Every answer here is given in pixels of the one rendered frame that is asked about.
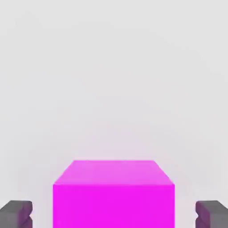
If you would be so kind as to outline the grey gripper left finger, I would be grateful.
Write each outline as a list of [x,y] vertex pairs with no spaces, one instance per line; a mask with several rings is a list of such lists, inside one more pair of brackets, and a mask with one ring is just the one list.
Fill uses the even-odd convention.
[[0,209],[0,228],[33,228],[32,211],[31,201],[10,200]]

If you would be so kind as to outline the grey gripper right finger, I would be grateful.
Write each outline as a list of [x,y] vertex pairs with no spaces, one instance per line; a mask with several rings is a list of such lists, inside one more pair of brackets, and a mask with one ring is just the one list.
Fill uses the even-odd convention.
[[195,211],[195,228],[228,228],[228,208],[219,201],[197,201]]

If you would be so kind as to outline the small magenta cube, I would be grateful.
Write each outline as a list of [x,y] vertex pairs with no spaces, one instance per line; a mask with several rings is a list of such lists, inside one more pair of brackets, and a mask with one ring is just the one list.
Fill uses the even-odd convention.
[[175,228],[175,185],[154,161],[75,160],[53,185],[53,228]]

